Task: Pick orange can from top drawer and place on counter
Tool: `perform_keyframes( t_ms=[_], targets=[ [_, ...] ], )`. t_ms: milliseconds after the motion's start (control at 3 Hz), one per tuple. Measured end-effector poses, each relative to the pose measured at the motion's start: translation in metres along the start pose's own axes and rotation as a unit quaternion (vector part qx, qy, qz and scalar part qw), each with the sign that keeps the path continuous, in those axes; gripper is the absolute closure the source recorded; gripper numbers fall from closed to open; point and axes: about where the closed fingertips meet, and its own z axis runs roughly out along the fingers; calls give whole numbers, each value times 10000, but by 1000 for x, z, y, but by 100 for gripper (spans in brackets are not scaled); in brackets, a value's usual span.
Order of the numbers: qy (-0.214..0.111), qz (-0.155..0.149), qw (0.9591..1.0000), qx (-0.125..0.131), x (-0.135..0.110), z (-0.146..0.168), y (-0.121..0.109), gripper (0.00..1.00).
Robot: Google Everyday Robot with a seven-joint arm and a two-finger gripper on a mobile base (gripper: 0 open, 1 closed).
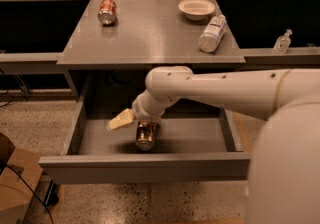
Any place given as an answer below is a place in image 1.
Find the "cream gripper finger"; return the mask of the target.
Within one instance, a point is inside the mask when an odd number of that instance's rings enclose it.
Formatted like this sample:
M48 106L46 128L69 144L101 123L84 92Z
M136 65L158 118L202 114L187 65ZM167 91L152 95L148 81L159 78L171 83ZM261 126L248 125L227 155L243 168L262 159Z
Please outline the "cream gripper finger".
M108 124L107 128L110 131L131 125L134 122L134 115L133 111L129 108L123 110L121 113L119 113L116 117L111 119Z

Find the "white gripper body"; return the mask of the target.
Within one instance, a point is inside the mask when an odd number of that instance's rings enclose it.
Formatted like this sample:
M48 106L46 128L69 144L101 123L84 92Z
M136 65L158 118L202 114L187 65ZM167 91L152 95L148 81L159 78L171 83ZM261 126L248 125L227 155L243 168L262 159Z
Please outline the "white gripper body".
M165 110L176 102L174 97L155 97L149 90L145 90L132 103L133 115L139 121L159 122Z

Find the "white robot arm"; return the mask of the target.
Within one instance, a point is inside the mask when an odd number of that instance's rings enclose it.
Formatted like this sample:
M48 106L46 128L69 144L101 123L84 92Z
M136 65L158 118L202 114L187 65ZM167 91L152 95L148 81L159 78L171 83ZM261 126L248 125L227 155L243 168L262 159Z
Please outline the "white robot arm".
M245 224L320 224L320 70L195 74L152 69L146 89L108 123L157 122L181 99L260 119L248 171Z

